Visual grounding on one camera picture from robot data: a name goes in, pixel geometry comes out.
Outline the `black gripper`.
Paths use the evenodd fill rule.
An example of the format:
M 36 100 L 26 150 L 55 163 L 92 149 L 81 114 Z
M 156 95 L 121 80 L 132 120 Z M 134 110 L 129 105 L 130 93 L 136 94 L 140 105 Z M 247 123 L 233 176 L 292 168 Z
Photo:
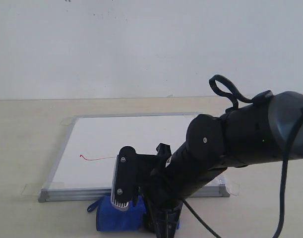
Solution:
M 169 185 L 165 169 L 182 148 L 183 145 L 172 153 L 169 145 L 160 143 L 156 155 L 136 155 L 136 180 L 146 209 L 143 227 L 158 238 L 173 238 L 180 221 L 182 201 Z

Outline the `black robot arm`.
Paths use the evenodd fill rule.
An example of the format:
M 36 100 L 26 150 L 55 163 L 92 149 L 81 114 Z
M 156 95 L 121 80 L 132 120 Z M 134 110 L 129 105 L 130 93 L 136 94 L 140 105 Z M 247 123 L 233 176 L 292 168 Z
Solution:
M 200 114 L 175 152 L 160 144 L 155 156 L 139 158 L 153 163 L 140 191 L 146 205 L 144 225 L 159 238 L 174 237 L 186 199 L 226 169 L 282 162 L 274 233 L 278 237 L 285 216 L 288 162 L 303 159 L 303 95 L 266 91 L 220 117 Z

